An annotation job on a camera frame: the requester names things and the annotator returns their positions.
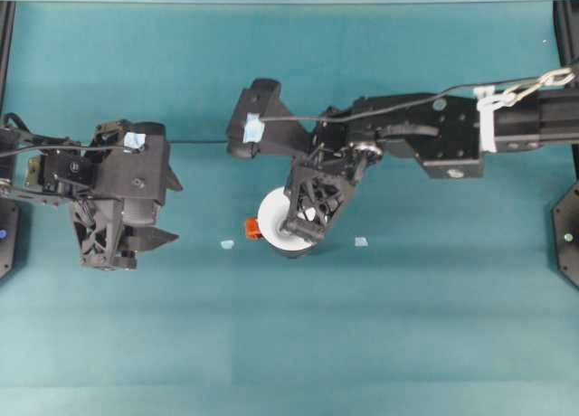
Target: white cable tie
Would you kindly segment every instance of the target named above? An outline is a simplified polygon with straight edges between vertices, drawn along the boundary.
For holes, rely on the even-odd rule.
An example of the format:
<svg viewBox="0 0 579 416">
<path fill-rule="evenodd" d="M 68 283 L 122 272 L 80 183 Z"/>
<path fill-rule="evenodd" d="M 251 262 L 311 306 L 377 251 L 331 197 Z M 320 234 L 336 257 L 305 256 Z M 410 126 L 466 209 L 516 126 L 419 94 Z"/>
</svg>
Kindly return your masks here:
<svg viewBox="0 0 579 416">
<path fill-rule="evenodd" d="M 495 93 L 495 86 L 478 86 L 474 88 L 474 95 L 479 100 L 477 110 L 480 114 L 480 150 L 483 152 L 497 152 L 495 141 L 495 111 L 512 105 L 517 98 L 514 93 Z"/>
</svg>

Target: black plastic part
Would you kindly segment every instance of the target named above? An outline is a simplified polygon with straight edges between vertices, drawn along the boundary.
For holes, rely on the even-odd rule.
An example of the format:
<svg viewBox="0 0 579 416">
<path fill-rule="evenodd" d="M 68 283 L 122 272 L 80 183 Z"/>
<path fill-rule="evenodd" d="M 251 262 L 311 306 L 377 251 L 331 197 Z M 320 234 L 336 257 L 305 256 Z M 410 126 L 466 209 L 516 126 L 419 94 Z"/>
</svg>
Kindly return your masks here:
<svg viewBox="0 0 579 416">
<path fill-rule="evenodd" d="M 579 287 L 579 182 L 552 210 L 561 272 Z"/>
<path fill-rule="evenodd" d="M 0 278 L 14 265 L 20 209 L 14 201 L 0 199 Z"/>
<path fill-rule="evenodd" d="M 296 121 L 269 122 L 260 143 L 243 143 L 248 113 L 290 116 L 280 101 L 281 85 L 270 79 L 257 79 L 244 89 L 227 128 L 227 152 L 237 158 L 254 158 L 258 153 L 276 156 L 305 156 L 311 147 L 311 135 Z"/>
</svg>

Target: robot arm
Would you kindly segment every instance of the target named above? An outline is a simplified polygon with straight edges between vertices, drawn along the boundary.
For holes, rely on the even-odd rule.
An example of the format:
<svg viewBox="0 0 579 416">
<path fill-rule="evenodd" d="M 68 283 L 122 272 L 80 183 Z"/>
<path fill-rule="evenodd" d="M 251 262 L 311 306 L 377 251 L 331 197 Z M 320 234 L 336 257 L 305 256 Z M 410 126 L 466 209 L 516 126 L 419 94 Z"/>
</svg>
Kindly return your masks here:
<svg viewBox="0 0 579 416">
<path fill-rule="evenodd" d="M 558 89 L 574 80 L 576 70 L 575 63 L 537 79 L 499 83 L 507 86 L 502 93 L 494 93 L 498 85 L 477 86 L 476 99 L 450 95 L 456 88 L 361 98 L 346 110 L 330 107 L 317 117 L 291 115 L 280 101 L 280 84 L 260 79 L 237 103 L 227 129 L 228 152 L 239 158 L 291 157 L 285 186 L 266 196 L 257 221 L 266 241 L 299 256 L 324 239 L 366 169 L 386 154 L 413 158 L 431 178 L 463 179 L 483 175 L 487 152 L 579 143 L 579 90 Z M 316 126 L 308 132 L 301 120 Z M 579 211 L 579 199 L 574 203 Z M 569 230 L 562 222 L 579 223 L 571 223 L 562 207 L 555 209 L 557 231 Z M 561 258 L 568 244 L 557 242 L 567 275 L 571 261 Z M 573 279 L 579 284 L 575 248 Z"/>
<path fill-rule="evenodd" d="M 182 190 L 169 161 L 165 126 L 127 120 L 99 125 L 88 147 L 32 133 L 15 114 L 0 127 L 0 195 L 4 200 L 67 203 L 81 265 L 134 269 L 136 253 L 177 238 L 155 227 L 166 189 Z M 25 187 L 13 185 L 14 158 L 29 159 Z"/>
</svg>

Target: white tag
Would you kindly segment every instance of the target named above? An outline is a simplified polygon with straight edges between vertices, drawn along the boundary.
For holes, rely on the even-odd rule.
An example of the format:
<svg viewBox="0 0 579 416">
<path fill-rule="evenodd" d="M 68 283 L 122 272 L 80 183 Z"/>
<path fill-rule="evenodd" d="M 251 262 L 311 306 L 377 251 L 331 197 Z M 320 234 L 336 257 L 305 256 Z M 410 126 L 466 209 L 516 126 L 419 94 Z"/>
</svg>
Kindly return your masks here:
<svg viewBox="0 0 579 416">
<path fill-rule="evenodd" d="M 141 149 L 145 145 L 146 134 L 127 133 L 123 145 L 131 149 Z"/>
<path fill-rule="evenodd" d="M 260 121 L 260 115 L 248 113 L 243 129 L 243 143 L 258 143 L 263 136 L 265 124 Z"/>
</svg>

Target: small white piece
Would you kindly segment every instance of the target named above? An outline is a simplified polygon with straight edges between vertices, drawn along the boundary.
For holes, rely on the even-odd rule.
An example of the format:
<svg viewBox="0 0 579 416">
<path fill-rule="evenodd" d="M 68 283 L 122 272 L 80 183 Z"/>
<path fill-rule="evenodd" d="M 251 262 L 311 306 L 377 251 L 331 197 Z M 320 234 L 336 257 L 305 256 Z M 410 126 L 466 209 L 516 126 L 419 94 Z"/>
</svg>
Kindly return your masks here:
<svg viewBox="0 0 579 416">
<path fill-rule="evenodd" d="M 243 128 L 243 143 L 259 143 L 265 130 L 265 124 L 260 121 L 260 115 L 248 113 Z"/>
<path fill-rule="evenodd" d="M 355 237 L 354 247 L 368 247 L 368 239 L 366 237 Z"/>
<path fill-rule="evenodd" d="M 479 100 L 477 110 L 480 113 L 480 149 L 486 152 L 497 152 L 494 94 L 494 86 L 481 86 L 474 89 L 474 95 Z"/>
<path fill-rule="evenodd" d="M 230 251 L 234 246 L 235 246 L 235 241 L 233 241 L 233 240 L 221 241 L 221 248 L 225 251 Z"/>
<path fill-rule="evenodd" d="M 146 134 L 127 133 L 123 145 L 130 149 L 141 149 L 145 145 Z"/>
</svg>

